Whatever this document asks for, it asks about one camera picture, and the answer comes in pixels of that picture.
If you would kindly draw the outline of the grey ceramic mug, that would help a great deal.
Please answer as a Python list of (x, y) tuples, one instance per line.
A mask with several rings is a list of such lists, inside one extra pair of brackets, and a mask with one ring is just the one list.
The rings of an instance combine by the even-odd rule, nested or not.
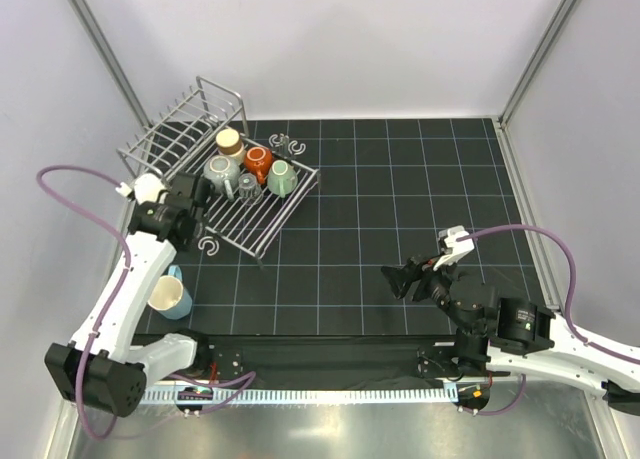
[(225, 155), (214, 155), (204, 165), (202, 175), (211, 182), (214, 190), (229, 201), (235, 198), (240, 168), (235, 160)]

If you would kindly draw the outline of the small clear glass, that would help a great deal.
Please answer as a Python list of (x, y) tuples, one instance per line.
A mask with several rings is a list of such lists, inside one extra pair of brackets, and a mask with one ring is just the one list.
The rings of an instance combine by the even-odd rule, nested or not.
[(263, 197), (257, 178), (251, 173), (243, 173), (238, 178), (238, 194), (245, 205), (259, 203)]

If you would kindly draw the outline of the cream cup with cork band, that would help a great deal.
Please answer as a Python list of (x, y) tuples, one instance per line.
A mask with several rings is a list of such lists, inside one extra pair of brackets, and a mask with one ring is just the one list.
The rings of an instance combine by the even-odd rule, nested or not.
[(215, 137), (218, 151), (222, 155), (240, 157), (245, 153), (244, 142), (240, 133), (233, 128), (225, 128)]

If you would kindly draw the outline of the orange glazed ceramic mug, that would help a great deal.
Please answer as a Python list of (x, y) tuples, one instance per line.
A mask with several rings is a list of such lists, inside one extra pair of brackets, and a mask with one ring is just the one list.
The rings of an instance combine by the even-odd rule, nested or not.
[(244, 157), (246, 170), (256, 177), (260, 185), (266, 183), (272, 163), (271, 150), (263, 146), (251, 147)]

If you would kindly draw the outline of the mint green mug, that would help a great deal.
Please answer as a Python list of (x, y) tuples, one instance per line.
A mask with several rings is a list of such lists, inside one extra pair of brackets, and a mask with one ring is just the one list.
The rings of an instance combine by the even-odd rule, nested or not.
[(298, 178), (291, 164), (281, 159), (272, 163), (267, 177), (267, 187), (271, 193), (285, 198), (295, 190), (297, 184)]

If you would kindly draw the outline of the light blue cup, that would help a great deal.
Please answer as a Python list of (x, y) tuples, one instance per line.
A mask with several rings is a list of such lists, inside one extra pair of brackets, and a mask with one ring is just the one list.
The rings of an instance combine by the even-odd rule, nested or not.
[(180, 320), (190, 314), (193, 299), (184, 284), (180, 266), (171, 265), (157, 280), (147, 305), (169, 320)]

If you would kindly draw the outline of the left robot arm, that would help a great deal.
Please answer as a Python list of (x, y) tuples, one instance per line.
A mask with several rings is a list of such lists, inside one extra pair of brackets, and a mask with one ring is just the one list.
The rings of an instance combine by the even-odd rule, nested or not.
[(200, 174), (179, 173), (165, 183), (153, 173), (117, 192), (135, 203), (128, 230), (110, 228), (122, 256), (98, 301), (65, 344), (53, 343), (44, 362), (61, 396), (78, 407), (129, 416), (147, 386), (183, 373), (208, 374), (212, 353), (206, 335), (189, 329), (132, 349), (138, 321), (162, 273), (202, 228), (212, 184)]

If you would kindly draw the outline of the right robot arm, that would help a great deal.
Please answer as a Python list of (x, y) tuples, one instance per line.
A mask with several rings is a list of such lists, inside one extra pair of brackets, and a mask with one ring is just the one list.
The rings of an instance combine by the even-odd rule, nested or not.
[(479, 277), (412, 257), (381, 273), (397, 299), (433, 302), (455, 326), (449, 352), (422, 356), (451, 380), (497, 373), (543, 377), (589, 391), (629, 415), (639, 413), (639, 367), (585, 344), (567, 320), (529, 300), (502, 296)]

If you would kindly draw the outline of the grey rack hook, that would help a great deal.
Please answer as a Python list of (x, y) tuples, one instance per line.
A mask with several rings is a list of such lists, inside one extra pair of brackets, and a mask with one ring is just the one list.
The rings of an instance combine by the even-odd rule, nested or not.
[(306, 145), (304, 143), (291, 139), (284, 133), (271, 135), (268, 138), (268, 143), (274, 152), (286, 159), (293, 159), (306, 151)]
[(215, 256), (220, 249), (218, 240), (213, 236), (204, 236), (198, 241), (198, 249), (208, 257)]

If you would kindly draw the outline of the grey metal dish rack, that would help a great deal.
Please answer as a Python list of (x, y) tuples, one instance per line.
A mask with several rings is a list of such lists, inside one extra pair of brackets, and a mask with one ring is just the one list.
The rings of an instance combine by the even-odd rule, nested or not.
[[(241, 95), (198, 76), (196, 84), (169, 105), (159, 121), (146, 126), (141, 135), (119, 148), (117, 154), (132, 176), (152, 172), (169, 183), (177, 173), (202, 173), (205, 163), (218, 154), (216, 134), (228, 126), (240, 128), (245, 147), (260, 144), (257, 133), (249, 130)], [(268, 140), (263, 145), (276, 159), (293, 166), (298, 178), (295, 190), (280, 198), (263, 186), (262, 200), (254, 205), (245, 205), (239, 197), (229, 201), (214, 193), (204, 222), (204, 236), (222, 240), (258, 262), (318, 184), (320, 175), (317, 168), (299, 161), (299, 156), (286, 159), (271, 149)]]

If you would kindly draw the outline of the grey rack hook back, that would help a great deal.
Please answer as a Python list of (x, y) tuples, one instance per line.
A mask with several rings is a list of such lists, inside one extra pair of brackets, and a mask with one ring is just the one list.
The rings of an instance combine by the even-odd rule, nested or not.
[(271, 135), (268, 138), (268, 143), (274, 152), (286, 159), (293, 159), (306, 151), (306, 145), (304, 143), (291, 139), (284, 133)]

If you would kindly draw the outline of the black grid mat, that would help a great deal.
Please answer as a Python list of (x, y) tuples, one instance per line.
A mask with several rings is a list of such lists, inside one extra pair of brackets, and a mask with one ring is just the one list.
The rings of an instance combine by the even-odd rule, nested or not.
[(145, 309), (136, 333), (449, 335), (433, 303), (396, 300), (381, 267), (437, 249), (440, 230), (520, 223), (490, 119), (248, 122), (259, 143), (284, 133), (319, 183), (261, 262), (219, 242), (176, 257), (194, 305), (172, 321)]

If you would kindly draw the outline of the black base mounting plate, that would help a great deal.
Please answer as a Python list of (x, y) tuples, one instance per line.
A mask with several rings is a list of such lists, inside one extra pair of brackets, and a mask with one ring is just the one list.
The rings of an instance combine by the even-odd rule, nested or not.
[(454, 378), (452, 335), (209, 335), (211, 358), (195, 379), (216, 366), (230, 381), (255, 372), (254, 389), (374, 390), (424, 388)]

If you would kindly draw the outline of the aluminium frame post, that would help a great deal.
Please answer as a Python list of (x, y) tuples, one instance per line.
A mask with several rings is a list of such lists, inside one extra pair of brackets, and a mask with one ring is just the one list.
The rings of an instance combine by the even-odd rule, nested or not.
[(150, 126), (151, 120), (146, 114), (89, 3), (87, 0), (68, 0), (68, 2), (134, 117), (142, 127)]
[(581, 0), (560, 0), (558, 6), (555, 8), (542, 37), (538, 41), (522, 74), (516, 82), (502, 113), (498, 116), (498, 123), (502, 128), (505, 128), (513, 119), (530, 86), (541, 71), (546, 59), (551, 54), (580, 2)]

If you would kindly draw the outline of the aluminium frame post right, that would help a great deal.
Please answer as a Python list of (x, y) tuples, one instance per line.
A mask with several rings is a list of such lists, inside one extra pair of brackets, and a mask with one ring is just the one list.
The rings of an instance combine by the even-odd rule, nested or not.
[(541, 71), (546, 59), (551, 54), (580, 2), (581, 0), (560, 0), (558, 6), (555, 8), (542, 37), (538, 41), (522, 74), (516, 82), (502, 113), (498, 116), (498, 123), (502, 128), (505, 128), (513, 119), (530, 86)]

